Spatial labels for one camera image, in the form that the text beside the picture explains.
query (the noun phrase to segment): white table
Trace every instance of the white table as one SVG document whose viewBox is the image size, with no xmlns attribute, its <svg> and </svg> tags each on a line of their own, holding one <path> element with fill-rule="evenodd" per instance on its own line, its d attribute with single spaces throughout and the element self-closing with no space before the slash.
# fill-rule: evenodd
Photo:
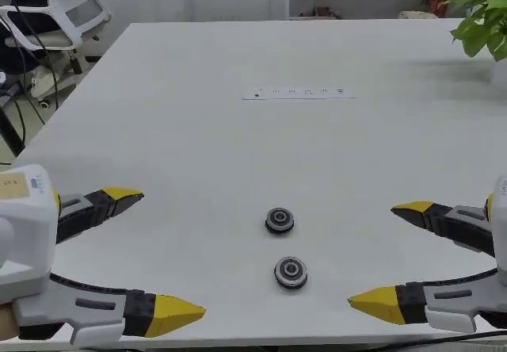
<svg viewBox="0 0 507 352">
<path fill-rule="evenodd" d="M 475 274 L 494 260 L 416 229 L 392 205 L 482 205 L 507 170 L 507 97 L 468 59 L 457 21 L 132 25 L 34 139 L 60 193 L 141 189 L 145 200 L 57 248 L 54 271 L 207 310 L 116 347 L 392 342 L 435 335 L 355 311 L 382 285 Z M 259 86 L 343 86 L 357 99 L 243 101 Z M 284 206 L 297 225 L 264 227 Z M 273 279 L 301 258 L 307 286 Z M 489 331 L 479 321 L 480 331 Z M 2 350 L 68 347 L 50 342 Z"/>
</svg>

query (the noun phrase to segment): chair armrest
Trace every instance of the chair armrest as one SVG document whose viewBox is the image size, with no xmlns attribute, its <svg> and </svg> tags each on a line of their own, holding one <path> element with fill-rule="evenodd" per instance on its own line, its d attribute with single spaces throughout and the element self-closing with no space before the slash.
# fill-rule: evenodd
<svg viewBox="0 0 507 352">
<path fill-rule="evenodd" d="M 22 13 L 48 13 L 47 7 L 20 7 Z M 32 43 L 28 38 L 21 32 L 21 30 L 14 24 L 10 19 L 9 13 L 17 13 L 17 9 L 14 6 L 2 6 L 0 7 L 0 17 L 5 23 L 2 23 L 8 30 L 12 31 L 13 36 L 17 41 L 26 49 L 30 51 L 39 51 L 42 49 L 40 45 Z"/>
<path fill-rule="evenodd" d="M 66 49 L 76 49 L 82 46 L 82 35 L 78 31 L 78 29 L 72 24 L 71 20 L 68 16 L 61 12 L 61 10 L 55 10 L 54 7 L 20 7 L 20 11 L 22 13 L 40 13 L 49 15 L 53 18 L 56 24 L 60 27 L 60 29 L 65 33 L 65 35 L 69 38 L 72 43 L 72 46 Z M 30 41 L 25 34 L 21 32 L 21 30 L 12 22 L 9 18 L 9 13 L 16 13 L 16 7 L 14 6 L 0 6 L 0 18 L 3 19 L 12 29 L 13 36 L 17 39 L 17 41 L 29 51 L 39 51 L 42 48 L 40 44 L 34 44 Z M 52 50 L 60 48 L 53 48 L 51 46 L 44 45 L 46 49 Z"/>
</svg>

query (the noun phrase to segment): green plant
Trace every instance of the green plant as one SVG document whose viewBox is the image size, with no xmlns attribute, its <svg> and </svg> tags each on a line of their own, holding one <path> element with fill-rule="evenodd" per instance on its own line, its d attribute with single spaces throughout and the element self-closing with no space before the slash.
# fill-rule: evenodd
<svg viewBox="0 0 507 352">
<path fill-rule="evenodd" d="M 507 58 L 507 0 L 448 0 L 455 8 L 474 8 L 457 29 L 451 31 L 461 40 L 465 53 L 474 57 L 487 47 L 496 61 Z"/>
</svg>

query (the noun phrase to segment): metal bearing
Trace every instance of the metal bearing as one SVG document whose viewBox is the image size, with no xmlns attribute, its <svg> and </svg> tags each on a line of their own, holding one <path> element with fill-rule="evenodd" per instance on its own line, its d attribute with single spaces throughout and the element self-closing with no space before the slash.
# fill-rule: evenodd
<svg viewBox="0 0 507 352">
<path fill-rule="evenodd" d="M 296 257 L 282 258 L 275 266 L 275 278 L 284 289 L 301 289 L 308 281 L 307 267 Z"/>
<path fill-rule="evenodd" d="M 285 208 L 274 208 L 268 212 L 266 227 L 275 235 L 284 235 L 294 228 L 294 216 Z"/>
</svg>

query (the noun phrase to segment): black cable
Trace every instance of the black cable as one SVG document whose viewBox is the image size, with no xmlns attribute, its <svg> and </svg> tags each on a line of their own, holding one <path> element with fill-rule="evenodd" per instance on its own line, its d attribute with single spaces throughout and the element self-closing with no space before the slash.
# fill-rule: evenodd
<svg viewBox="0 0 507 352">
<path fill-rule="evenodd" d="M 25 13 L 23 13 L 21 11 L 21 9 L 19 8 L 19 5 L 16 3 L 16 1 L 15 0 L 11 0 L 11 3 L 16 8 L 17 13 L 20 15 L 21 19 L 25 23 L 26 28 L 29 29 L 30 33 L 39 42 L 40 46 L 44 50 L 44 53 L 46 54 L 46 60 L 48 61 L 49 69 L 51 70 L 51 74 L 53 75 L 53 82 L 55 83 L 55 110 L 58 110 L 59 109 L 59 102 L 58 102 L 58 81 L 56 79 L 56 73 L 55 73 L 55 69 L 53 68 L 53 64 L 51 62 L 51 58 L 49 57 L 49 52 L 46 49 L 46 46 L 44 45 L 44 43 L 42 42 L 42 40 L 40 40 L 39 36 L 33 30 L 32 26 L 29 23 L 29 21 L 25 17 Z"/>
<path fill-rule="evenodd" d="M 22 130 L 21 144 L 22 144 L 23 148 L 25 148 L 25 145 L 26 145 L 26 124 L 25 124 L 25 119 L 23 117 L 23 113 L 21 112 L 21 107 L 17 103 L 17 99 L 11 93 L 9 93 L 7 90 L 0 90 L 0 94 L 2 94 L 4 96 L 9 96 L 11 101 L 16 106 L 17 115 L 19 116 L 19 121 L 21 122 L 21 130 Z"/>
<path fill-rule="evenodd" d="M 435 344 L 442 344 L 445 342 L 466 342 L 468 340 L 493 338 L 497 336 L 507 336 L 507 330 L 483 332 L 471 335 L 450 336 L 447 338 L 438 338 L 438 339 L 415 340 L 413 342 L 395 342 L 387 346 L 380 346 L 378 348 L 370 348 L 366 350 L 358 350 L 356 352 L 384 352 L 390 350 L 403 350 L 405 348 L 411 348 L 414 346 L 431 346 Z"/>
<path fill-rule="evenodd" d="M 32 106 L 33 111 L 36 113 L 36 115 L 39 117 L 40 122 L 42 124 L 46 124 L 46 122 L 42 119 L 42 116 L 39 113 L 39 110 L 36 109 L 35 105 L 32 102 L 32 99 L 30 98 L 28 91 L 26 90 L 26 60 L 25 55 L 23 54 L 23 51 L 21 50 L 21 45 L 17 41 L 16 37 L 14 36 L 13 29 L 10 27 L 9 23 L 3 20 L 3 18 L 0 18 L 2 23 L 7 27 L 9 32 L 12 34 L 14 41 L 16 42 L 16 49 L 19 52 L 19 56 L 21 57 L 21 62 L 23 63 L 23 83 L 21 84 L 21 87 L 23 88 L 23 94 L 25 95 L 26 99 L 29 101 L 30 106 Z"/>
</svg>

